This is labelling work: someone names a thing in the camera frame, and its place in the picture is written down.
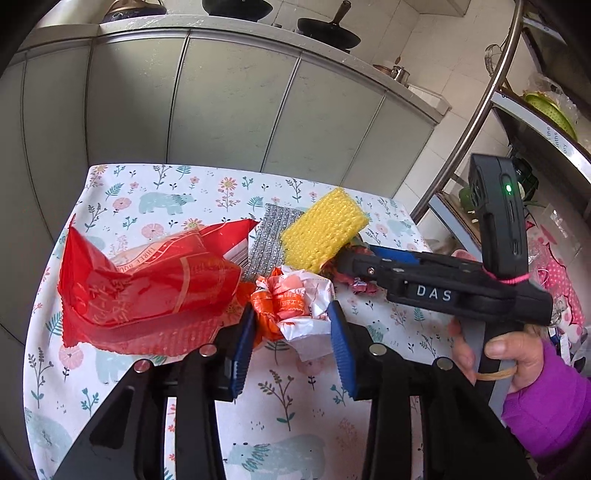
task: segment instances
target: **tablecloth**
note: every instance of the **tablecloth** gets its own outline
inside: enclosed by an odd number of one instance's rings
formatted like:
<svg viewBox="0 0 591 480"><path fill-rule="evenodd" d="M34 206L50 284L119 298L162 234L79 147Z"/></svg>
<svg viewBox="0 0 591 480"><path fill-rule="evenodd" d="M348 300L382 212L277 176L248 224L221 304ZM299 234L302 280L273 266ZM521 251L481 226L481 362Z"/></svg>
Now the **tablecloth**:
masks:
<svg viewBox="0 0 591 480"><path fill-rule="evenodd" d="M241 218L260 220L266 203L305 210L333 188L221 168L99 165L90 169L72 215L76 228L112 257L182 230ZM400 204L354 190L348 193L369 219L361 232L366 242L428 249ZM39 286L25 350L25 420L42 480L51 479L88 419L141 358L100 351L86 343L63 346L56 286L65 241L64 230ZM335 287L348 320L365 325L375 341L423 363L450 355L446 316L389 303L382 290L369 297L356 296L342 284ZM151 359L157 365L178 360ZM422 443L417 400L412 398L411 405L414 480L421 476ZM165 480L175 478L174 406L171 400ZM253 354L242 395L235 403L216 405L226 475L229 480L358 480L370 406L371 402L353 402L348 396L331 357L301 362L285 342L264 342Z"/></svg>

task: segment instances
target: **purple sleeve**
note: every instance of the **purple sleeve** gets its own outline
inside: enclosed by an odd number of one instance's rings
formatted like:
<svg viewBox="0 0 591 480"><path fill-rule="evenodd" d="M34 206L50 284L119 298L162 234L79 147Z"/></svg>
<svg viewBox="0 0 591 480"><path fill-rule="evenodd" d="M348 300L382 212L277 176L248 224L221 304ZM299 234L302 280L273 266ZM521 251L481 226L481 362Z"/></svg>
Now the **purple sleeve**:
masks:
<svg viewBox="0 0 591 480"><path fill-rule="evenodd" d="M502 418L535 460L569 446L591 418L591 381L544 343L544 368L529 387L507 395Z"/></svg>

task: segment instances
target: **wok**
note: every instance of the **wok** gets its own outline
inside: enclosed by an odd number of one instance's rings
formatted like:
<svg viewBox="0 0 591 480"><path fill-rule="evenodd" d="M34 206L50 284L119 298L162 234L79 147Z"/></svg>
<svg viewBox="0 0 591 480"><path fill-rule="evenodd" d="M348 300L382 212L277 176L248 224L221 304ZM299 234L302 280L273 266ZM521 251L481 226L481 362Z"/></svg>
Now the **wok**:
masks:
<svg viewBox="0 0 591 480"><path fill-rule="evenodd" d="M339 7L332 22L323 22L314 18L300 18L297 21L297 28L306 37L321 41L339 50L348 50L356 47L361 42L357 35L339 25L350 9L351 2L345 0Z"/></svg>

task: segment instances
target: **kitchen cabinet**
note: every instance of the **kitchen cabinet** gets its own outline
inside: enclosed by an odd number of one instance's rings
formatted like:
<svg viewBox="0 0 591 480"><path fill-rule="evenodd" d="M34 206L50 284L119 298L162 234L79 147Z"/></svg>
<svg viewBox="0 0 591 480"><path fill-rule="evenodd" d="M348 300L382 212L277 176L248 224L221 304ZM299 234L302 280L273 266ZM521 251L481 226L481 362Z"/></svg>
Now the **kitchen cabinet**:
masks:
<svg viewBox="0 0 591 480"><path fill-rule="evenodd" d="M0 377L3 406L0 411L0 434L8 442L18 462L25 468L32 470L30 473L35 475L25 429L25 416L22 412L22 364L24 357L24 346L0 328L0 362L5 365Z"/></svg>
<svg viewBox="0 0 591 480"><path fill-rule="evenodd" d="M34 293L53 241L33 190L22 136L22 80L25 63L8 67L0 78L2 145L2 235L0 319L24 343Z"/></svg>
<svg viewBox="0 0 591 480"><path fill-rule="evenodd" d="M60 236L88 171L84 97L90 42L83 43L27 60L22 106L27 158L53 241Z"/></svg>
<svg viewBox="0 0 591 480"><path fill-rule="evenodd" d="M165 163L174 82L186 32L94 47L86 131L90 165Z"/></svg>
<svg viewBox="0 0 591 480"><path fill-rule="evenodd" d="M283 105L263 172L339 184L384 90L303 57Z"/></svg>
<svg viewBox="0 0 591 480"><path fill-rule="evenodd" d="M433 131L415 108L386 97L342 181L343 187L392 197Z"/></svg>
<svg viewBox="0 0 591 480"><path fill-rule="evenodd" d="M192 38L178 80L168 163L260 171L298 56Z"/></svg>

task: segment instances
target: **stainless steel railing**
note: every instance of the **stainless steel railing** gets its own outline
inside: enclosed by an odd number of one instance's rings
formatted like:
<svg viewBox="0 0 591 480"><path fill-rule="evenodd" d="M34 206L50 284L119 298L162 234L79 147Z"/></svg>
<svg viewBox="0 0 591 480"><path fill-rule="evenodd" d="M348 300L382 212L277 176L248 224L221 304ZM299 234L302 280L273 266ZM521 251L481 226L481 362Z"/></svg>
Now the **stainless steel railing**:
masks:
<svg viewBox="0 0 591 480"><path fill-rule="evenodd" d="M478 107L476 107L476 111L472 115L472 118L470 118L460 140L457 141L456 146L449 154L443 167L431 185L429 185L425 194L418 201L413 212L410 214L413 222L418 223L418 221L427 213L429 210L429 200L431 200L431 197L446 185L447 181L451 178L452 174L456 171L458 165L468 152L468 149L474 142L482 125L484 125L484 121L491 111L492 94L495 93L505 81L507 72L509 71L513 57L515 56L515 50L517 49L517 44L519 42L519 35L521 34L523 5L524 0L515 0L515 10L513 11L513 19L511 20L511 27L509 28L508 39L501 52L501 58L496 65L491 81L488 83L486 91L482 96L482 99L480 99L480 103L478 104Z"/></svg>

